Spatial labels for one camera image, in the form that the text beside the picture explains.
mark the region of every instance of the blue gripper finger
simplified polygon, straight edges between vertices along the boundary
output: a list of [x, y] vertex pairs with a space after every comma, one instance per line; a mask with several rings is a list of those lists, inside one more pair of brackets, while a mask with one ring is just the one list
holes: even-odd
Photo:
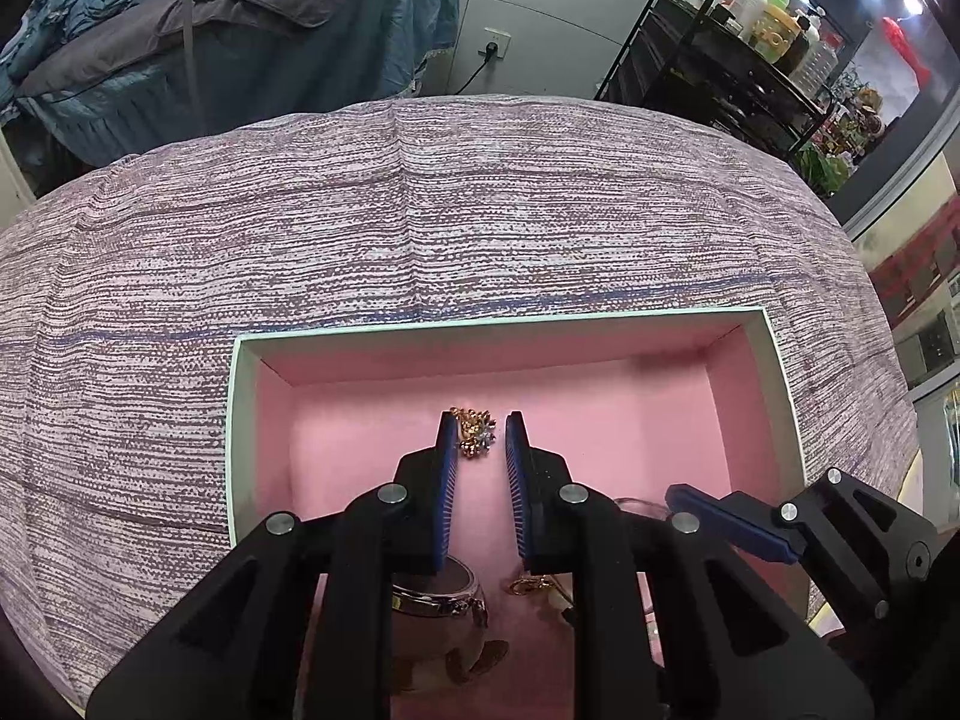
[[793, 565], [800, 560], [789, 541], [779, 533], [740, 517], [727, 509], [722, 500], [701, 493], [690, 485], [671, 485], [666, 491], [666, 505], [671, 512], [696, 514], [701, 524], [710, 528], [710, 531], [760, 560], [786, 565]]

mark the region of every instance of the ceiling light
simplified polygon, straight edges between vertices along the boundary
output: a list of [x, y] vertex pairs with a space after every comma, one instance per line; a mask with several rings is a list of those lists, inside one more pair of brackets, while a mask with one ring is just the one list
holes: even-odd
[[904, 0], [904, 7], [911, 16], [918, 16], [923, 13], [923, 3], [920, 0]]

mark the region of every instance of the bed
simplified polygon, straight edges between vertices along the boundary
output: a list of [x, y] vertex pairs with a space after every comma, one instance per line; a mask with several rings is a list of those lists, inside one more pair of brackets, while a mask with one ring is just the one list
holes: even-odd
[[[99, 167], [286, 113], [414, 94], [426, 61], [453, 47], [460, 8], [460, 0], [343, 0], [308, 28], [320, 18], [298, 23], [249, 0], [230, 1], [193, 30], [198, 111], [182, 35], [164, 10], [178, 4], [147, 0], [83, 33], [23, 80], [19, 107]], [[141, 16], [149, 7], [155, 18]], [[136, 30], [141, 38], [154, 32], [150, 45], [130, 48]]]
[[0, 293], [0, 604], [78, 704], [229, 550], [241, 333], [763, 306], [806, 478], [896, 495], [917, 452], [826, 206], [783, 162], [637, 108], [378, 100], [171, 143], [0, 232]]

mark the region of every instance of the blue cloth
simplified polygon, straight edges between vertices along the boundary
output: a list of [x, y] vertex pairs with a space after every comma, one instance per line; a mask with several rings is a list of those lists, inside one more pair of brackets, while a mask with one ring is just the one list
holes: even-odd
[[[27, 28], [0, 64], [0, 111], [13, 99], [16, 84], [59, 47], [133, 7], [141, 0], [34, 0], [27, 10]], [[0, 124], [4, 114], [0, 114]]]
[[[195, 54], [208, 132], [400, 94], [424, 57], [453, 47], [459, 18], [460, 0], [347, 0], [323, 26], [293, 37], [243, 25], [199, 28]], [[182, 49], [89, 88], [17, 102], [97, 167], [198, 135]]]

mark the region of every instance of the metal screw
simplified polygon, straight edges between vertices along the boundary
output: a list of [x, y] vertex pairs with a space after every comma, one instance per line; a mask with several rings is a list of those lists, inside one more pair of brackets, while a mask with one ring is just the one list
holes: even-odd
[[384, 503], [400, 503], [407, 497], [407, 488], [391, 482], [389, 485], [383, 485], [376, 492], [376, 497]]
[[914, 541], [906, 554], [906, 575], [911, 579], [926, 579], [930, 572], [930, 550], [923, 541]]
[[670, 524], [681, 533], [696, 533], [700, 529], [700, 521], [696, 514], [677, 512], [670, 517]]
[[560, 498], [568, 503], [583, 503], [587, 500], [587, 488], [583, 485], [563, 485], [560, 488]]
[[283, 536], [285, 533], [290, 533], [294, 529], [294, 525], [296, 525], [296, 520], [293, 514], [287, 514], [287, 512], [277, 512], [267, 517], [267, 530], [274, 536]]

